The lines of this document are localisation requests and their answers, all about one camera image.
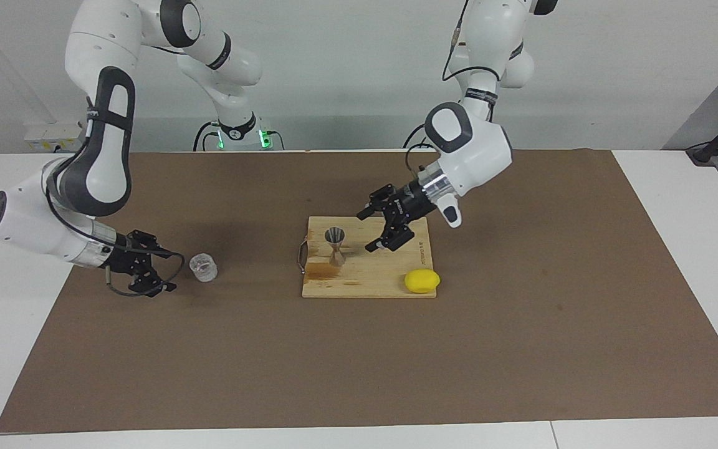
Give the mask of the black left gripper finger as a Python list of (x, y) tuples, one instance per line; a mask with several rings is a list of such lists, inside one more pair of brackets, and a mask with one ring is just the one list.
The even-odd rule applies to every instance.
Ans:
[(372, 253), (379, 248), (388, 248), (391, 252), (395, 252), (415, 236), (409, 227), (410, 222), (414, 220), (411, 212), (386, 212), (382, 216), (385, 223), (381, 236), (365, 245), (367, 252)]
[(401, 210), (397, 205), (397, 193), (397, 188), (391, 184), (374, 191), (368, 197), (365, 207), (357, 213), (357, 218), (364, 221), (368, 217), (381, 214), (385, 217), (385, 221), (396, 221), (401, 214)]

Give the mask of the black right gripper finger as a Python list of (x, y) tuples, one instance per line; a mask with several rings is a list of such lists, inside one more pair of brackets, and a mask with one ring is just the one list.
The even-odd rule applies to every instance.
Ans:
[(173, 292), (176, 290), (177, 284), (170, 281), (163, 281), (159, 276), (154, 274), (145, 274), (144, 276), (134, 276), (128, 289), (138, 296), (154, 297), (162, 292)]
[(155, 235), (146, 232), (138, 233), (138, 248), (144, 250), (147, 254), (156, 255), (163, 259), (168, 259), (174, 255), (174, 252), (170, 252), (159, 245)]

